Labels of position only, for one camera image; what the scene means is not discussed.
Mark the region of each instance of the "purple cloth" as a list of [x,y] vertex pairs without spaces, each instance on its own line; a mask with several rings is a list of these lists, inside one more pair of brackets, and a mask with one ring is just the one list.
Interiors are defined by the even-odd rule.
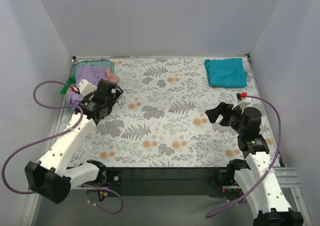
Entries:
[[100,80],[106,77],[106,70],[103,67],[91,67],[89,64],[81,68],[75,75],[75,86],[78,86],[82,79],[98,86]]
[[[75,87],[78,87],[78,84],[81,80],[88,80],[88,82],[98,86],[100,80],[103,80],[106,77],[106,70],[104,67],[91,67],[89,64],[81,68],[75,75]],[[67,103],[70,106],[79,105],[79,103],[84,99],[84,96],[81,94],[69,91],[66,93]]]
[[84,96],[73,91],[66,93],[66,99],[69,106],[79,105],[79,103],[84,99]]

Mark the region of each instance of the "green cloth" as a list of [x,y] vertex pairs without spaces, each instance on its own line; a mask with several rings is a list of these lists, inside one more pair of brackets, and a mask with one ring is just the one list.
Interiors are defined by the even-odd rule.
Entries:
[[[70,76],[65,83],[67,85],[75,84],[76,83],[76,76],[75,75]],[[69,88],[68,86],[64,86],[63,89],[61,90],[60,94],[65,95],[67,93],[68,88]]]

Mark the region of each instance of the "fern leaf pattern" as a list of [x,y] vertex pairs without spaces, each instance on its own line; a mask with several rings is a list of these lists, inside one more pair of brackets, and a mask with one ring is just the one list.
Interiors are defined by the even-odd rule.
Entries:
[[191,102],[190,100],[188,102],[182,100],[182,102],[176,101],[175,103],[173,103],[168,112],[184,115],[184,113],[188,114],[190,110],[193,110],[195,108],[196,106],[194,102]]
[[151,66],[144,72],[144,76],[149,76],[149,77],[158,77],[161,76],[162,74],[167,73],[168,70],[166,67],[162,66]]
[[137,139],[141,140],[143,136],[148,136],[148,134],[151,134],[151,131],[149,126],[147,127],[146,124],[144,124],[144,126],[140,124],[134,126],[131,124],[130,127],[125,129],[124,133],[121,135],[121,138],[137,141]]
[[[225,167],[232,159],[242,159],[237,133],[230,127],[210,123],[206,110],[220,102],[234,104],[238,88],[208,86],[205,58],[119,58],[111,59],[118,85],[124,93],[78,146],[70,166],[89,159],[108,167]],[[108,60],[88,60],[107,67]],[[247,58],[250,95],[258,91]],[[251,105],[262,113],[260,132],[274,155],[273,137],[264,106]],[[65,130],[72,114],[63,111],[59,132]]]

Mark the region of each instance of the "pile of clothes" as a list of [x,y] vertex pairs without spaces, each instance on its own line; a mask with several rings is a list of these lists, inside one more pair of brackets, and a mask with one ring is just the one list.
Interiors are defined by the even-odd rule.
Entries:
[[[98,86],[100,80],[107,80],[114,83],[118,83],[120,81],[120,78],[112,73],[107,67],[91,67],[87,64],[81,68],[76,75],[68,78],[66,83],[77,88],[78,84],[83,79],[95,86]],[[66,94],[66,102],[69,106],[76,106],[84,99],[83,95],[72,91],[72,89],[67,86],[65,86],[60,93],[63,95]]]

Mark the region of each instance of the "pink cloth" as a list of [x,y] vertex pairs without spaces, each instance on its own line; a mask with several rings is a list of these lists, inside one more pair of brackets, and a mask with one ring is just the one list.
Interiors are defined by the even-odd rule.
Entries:
[[110,69],[108,69],[107,67],[104,68],[105,69],[105,78],[104,80],[110,81],[110,82],[114,82],[114,83],[118,83],[120,82],[120,78],[115,75],[114,73],[112,73],[110,71]]

